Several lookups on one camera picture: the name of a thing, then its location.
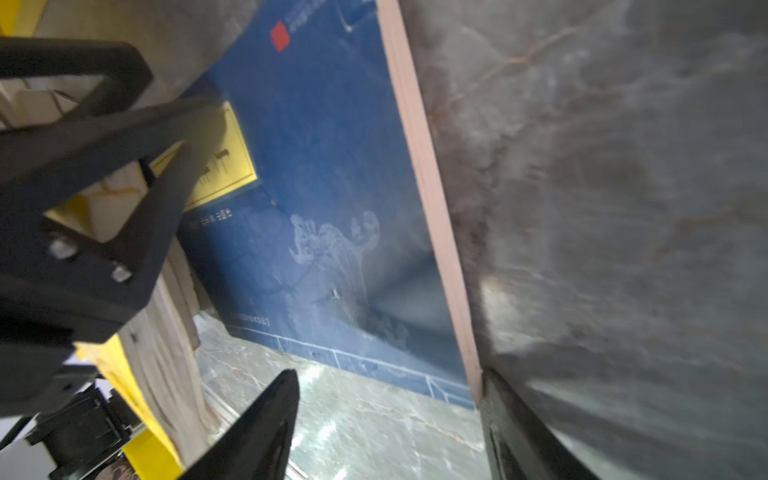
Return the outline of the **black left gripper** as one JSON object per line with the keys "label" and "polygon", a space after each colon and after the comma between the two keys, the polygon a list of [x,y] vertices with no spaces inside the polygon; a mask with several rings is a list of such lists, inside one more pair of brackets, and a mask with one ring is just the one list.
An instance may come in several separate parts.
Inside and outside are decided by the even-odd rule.
{"label": "black left gripper", "polygon": [[[216,99],[138,107],[153,75],[115,41],[5,37],[5,80],[95,76],[61,118],[1,133],[1,413],[64,404],[94,374],[70,363],[150,301],[187,201],[225,132]],[[124,167],[177,154],[104,238],[76,197]]]}

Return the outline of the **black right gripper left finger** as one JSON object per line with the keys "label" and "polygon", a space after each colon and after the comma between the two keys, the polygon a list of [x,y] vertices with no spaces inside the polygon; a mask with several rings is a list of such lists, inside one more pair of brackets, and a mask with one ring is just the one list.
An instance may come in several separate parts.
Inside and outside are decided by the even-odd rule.
{"label": "black right gripper left finger", "polygon": [[286,369],[180,479],[283,479],[299,401],[297,372]]}

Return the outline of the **dark blue book stack bottom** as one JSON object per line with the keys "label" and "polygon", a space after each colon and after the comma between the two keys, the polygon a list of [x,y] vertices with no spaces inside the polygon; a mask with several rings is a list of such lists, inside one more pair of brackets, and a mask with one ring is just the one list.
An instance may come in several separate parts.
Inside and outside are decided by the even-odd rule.
{"label": "dark blue book stack bottom", "polygon": [[467,409],[482,370],[399,5],[268,1],[193,86],[256,179],[180,240],[228,332]]}

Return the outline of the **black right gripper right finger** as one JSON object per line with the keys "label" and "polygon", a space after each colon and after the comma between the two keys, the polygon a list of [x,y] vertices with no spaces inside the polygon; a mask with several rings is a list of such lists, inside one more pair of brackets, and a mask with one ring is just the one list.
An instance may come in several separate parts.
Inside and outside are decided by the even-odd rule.
{"label": "black right gripper right finger", "polygon": [[493,479],[597,479],[491,369],[483,372],[479,411]]}

